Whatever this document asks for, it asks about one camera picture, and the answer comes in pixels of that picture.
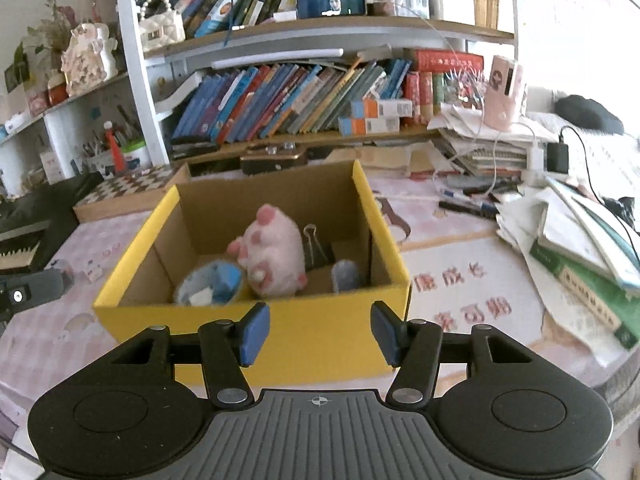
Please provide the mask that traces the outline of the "black power adapter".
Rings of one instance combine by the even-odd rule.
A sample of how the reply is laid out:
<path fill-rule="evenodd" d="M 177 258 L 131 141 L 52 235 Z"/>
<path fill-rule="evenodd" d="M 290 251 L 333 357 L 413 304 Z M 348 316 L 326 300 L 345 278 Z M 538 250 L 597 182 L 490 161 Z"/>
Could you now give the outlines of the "black power adapter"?
<path fill-rule="evenodd" d="M 546 145 L 546 170 L 554 174 L 568 174 L 570 153 L 564 142 L 550 142 Z"/>

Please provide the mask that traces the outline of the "pink card box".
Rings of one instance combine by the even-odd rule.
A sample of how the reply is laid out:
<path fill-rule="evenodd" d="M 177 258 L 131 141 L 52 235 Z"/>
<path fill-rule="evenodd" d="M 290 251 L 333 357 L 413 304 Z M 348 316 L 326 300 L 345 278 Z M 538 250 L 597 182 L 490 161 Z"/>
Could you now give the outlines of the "pink card box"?
<path fill-rule="evenodd" d="M 521 116 L 526 93 L 521 63 L 495 55 L 492 59 L 484 99 L 484 124 L 507 132 Z"/>

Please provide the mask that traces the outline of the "brown wooden case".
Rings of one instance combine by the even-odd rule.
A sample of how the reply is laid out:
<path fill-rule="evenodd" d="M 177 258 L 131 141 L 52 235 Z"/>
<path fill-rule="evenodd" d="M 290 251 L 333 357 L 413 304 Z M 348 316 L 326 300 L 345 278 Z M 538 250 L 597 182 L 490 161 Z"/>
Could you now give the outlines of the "brown wooden case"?
<path fill-rule="evenodd" d="M 294 142 L 252 145 L 240 156 L 240 168 L 243 174 L 248 176 L 306 166 L 307 164 L 306 148 Z"/>

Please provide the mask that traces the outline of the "blue tissue packet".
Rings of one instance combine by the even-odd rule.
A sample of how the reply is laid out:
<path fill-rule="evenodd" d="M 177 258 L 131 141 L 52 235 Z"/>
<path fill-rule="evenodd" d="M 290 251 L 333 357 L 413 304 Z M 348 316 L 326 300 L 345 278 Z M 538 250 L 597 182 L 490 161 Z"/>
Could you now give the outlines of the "blue tissue packet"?
<path fill-rule="evenodd" d="M 361 286 L 361 278 L 357 263 L 348 259 L 334 263 L 331 269 L 331 281 L 334 294 L 358 289 Z"/>

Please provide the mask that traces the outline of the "yellow tape roll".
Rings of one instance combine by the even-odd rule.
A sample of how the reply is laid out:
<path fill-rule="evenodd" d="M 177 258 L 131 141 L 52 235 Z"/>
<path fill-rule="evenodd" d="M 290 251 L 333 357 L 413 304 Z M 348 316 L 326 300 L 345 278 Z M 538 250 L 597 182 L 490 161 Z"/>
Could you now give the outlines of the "yellow tape roll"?
<path fill-rule="evenodd" d="M 190 272 L 174 292 L 181 307 L 218 307 L 231 304 L 242 292 L 244 270 L 233 261 L 215 259 Z"/>

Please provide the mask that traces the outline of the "wooden chessboard box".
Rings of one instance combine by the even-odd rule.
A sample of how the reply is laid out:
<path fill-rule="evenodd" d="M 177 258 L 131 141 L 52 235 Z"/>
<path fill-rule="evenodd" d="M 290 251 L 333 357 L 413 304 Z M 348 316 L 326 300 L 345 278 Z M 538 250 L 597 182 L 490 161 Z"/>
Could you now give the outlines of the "wooden chessboard box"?
<path fill-rule="evenodd" d="M 153 210 L 174 185 L 191 180 L 188 165 L 158 166 L 100 183 L 74 211 L 80 223 Z"/>

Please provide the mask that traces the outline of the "white pearl handbag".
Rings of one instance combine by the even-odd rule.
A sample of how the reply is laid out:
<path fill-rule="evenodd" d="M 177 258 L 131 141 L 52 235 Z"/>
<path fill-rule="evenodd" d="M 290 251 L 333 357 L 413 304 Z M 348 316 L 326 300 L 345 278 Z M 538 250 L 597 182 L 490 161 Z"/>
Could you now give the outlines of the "white pearl handbag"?
<path fill-rule="evenodd" d="M 140 8 L 139 37 L 143 52 L 186 40 L 183 19 L 170 0 L 145 0 Z"/>

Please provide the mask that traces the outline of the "black binder clip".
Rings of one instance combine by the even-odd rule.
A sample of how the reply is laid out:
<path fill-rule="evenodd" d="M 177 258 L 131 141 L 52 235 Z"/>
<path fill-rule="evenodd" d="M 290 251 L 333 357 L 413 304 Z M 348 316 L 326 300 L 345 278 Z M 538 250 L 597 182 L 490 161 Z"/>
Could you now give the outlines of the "black binder clip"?
<path fill-rule="evenodd" d="M 335 262 L 331 245 L 320 243 L 314 224 L 309 223 L 303 228 L 303 248 L 307 271 L 321 269 Z"/>

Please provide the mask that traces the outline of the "white bookshelf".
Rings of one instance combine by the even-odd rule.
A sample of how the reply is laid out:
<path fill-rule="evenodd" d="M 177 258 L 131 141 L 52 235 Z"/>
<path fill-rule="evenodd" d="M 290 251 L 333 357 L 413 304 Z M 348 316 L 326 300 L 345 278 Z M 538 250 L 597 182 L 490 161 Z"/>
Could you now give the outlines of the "white bookshelf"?
<path fill-rule="evenodd" d="M 211 151 L 198 155 L 183 146 L 171 148 L 169 128 L 175 113 L 158 112 L 167 98 L 192 73 L 214 67 L 231 67 L 243 61 L 289 61 L 299 58 L 352 61 L 363 50 L 390 46 L 399 54 L 409 48 L 465 49 L 472 42 L 518 43 L 512 32 L 502 32 L 455 22 L 427 21 L 401 16 L 343 16 L 273 22 L 235 32 L 216 32 L 203 38 L 145 53 L 134 32 L 138 17 L 134 0 L 115 0 L 126 73 L 87 94 L 70 98 L 45 110 L 18 128 L 1 147 L 1 167 L 6 178 L 19 177 L 40 161 L 43 151 L 55 152 L 64 177 L 73 175 L 81 145 L 116 117 L 117 102 L 132 103 L 155 165 L 175 159 L 198 164 L 213 159 Z"/>

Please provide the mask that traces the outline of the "yellow cardboard box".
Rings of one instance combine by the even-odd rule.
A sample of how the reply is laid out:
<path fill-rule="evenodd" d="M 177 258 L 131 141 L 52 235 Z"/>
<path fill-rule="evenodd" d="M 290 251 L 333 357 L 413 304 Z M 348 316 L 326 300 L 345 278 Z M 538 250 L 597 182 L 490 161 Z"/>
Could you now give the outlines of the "yellow cardboard box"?
<path fill-rule="evenodd" d="M 375 301 L 408 310 L 410 278 L 358 162 L 171 188 L 94 302 L 118 341 L 236 320 L 257 300 L 270 333 L 247 370 L 256 387 L 378 377 Z"/>

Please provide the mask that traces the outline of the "row of leaning books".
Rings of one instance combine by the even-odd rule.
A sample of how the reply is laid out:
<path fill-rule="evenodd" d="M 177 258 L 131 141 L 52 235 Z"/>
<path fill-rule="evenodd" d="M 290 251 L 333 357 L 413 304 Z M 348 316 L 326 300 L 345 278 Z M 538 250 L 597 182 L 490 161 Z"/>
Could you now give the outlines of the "row of leaning books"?
<path fill-rule="evenodd" d="M 220 148 L 278 134 L 340 133 L 338 118 L 362 99 L 410 100 L 413 116 L 401 121 L 400 131 L 426 126 L 446 104 L 482 108 L 484 71 L 482 56 L 444 49 L 401 58 L 386 51 L 360 54 L 350 65 L 277 60 L 209 70 L 174 93 L 181 115 L 168 140 Z"/>

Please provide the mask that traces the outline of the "floral decorated house box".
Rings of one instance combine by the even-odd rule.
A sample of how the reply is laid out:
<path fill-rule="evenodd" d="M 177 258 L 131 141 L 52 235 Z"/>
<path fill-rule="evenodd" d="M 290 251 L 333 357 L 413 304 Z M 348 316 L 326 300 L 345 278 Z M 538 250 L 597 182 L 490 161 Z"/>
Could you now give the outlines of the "floral decorated house box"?
<path fill-rule="evenodd" d="M 117 40 L 103 23 L 82 23 L 74 28 L 62 55 L 67 95 L 82 96 L 116 77 L 117 46 Z"/>

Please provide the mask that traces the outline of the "phone on shelf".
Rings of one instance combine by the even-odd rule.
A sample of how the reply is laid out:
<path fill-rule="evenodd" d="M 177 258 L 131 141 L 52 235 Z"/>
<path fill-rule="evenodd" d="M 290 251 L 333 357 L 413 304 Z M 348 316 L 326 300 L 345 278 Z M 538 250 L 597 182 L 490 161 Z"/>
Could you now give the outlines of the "phone on shelf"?
<path fill-rule="evenodd" d="M 296 16 L 299 20 L 366 14 L 366 0 L 296 0 Z"/>

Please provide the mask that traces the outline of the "red tassel ornament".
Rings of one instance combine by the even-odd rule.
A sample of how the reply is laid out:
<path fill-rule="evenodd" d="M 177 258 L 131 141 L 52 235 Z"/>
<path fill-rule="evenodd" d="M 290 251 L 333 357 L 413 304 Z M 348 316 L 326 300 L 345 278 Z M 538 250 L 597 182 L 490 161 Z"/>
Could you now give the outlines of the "red tassel ornament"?
<path fill-rule="evenodd" d="M 111 150 L 113 162 L 114 162 L 114 173 L 115 174 L 123 174 L 126 171 L 127 165 L 126 160 L 124 159 L 124 155 L 122 154 L 122 150 L 120 149 L 117 140 L 115 138 L 115 130 L 112 122 L 104 122 L 104 136 L 108 147 Z"/>

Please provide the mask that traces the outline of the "pink plush pig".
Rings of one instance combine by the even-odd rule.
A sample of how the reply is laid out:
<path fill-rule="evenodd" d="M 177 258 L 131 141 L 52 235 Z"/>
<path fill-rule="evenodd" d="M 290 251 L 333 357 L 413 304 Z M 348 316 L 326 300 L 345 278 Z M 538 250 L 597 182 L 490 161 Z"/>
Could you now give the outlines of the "pink plush pig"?
<path fill-rule="evenodd" d="M 227 247 L 260 298 L 295 296 L 307 285 L 302 234 L 278 207 L 263 204 L 255 221 Z"/>

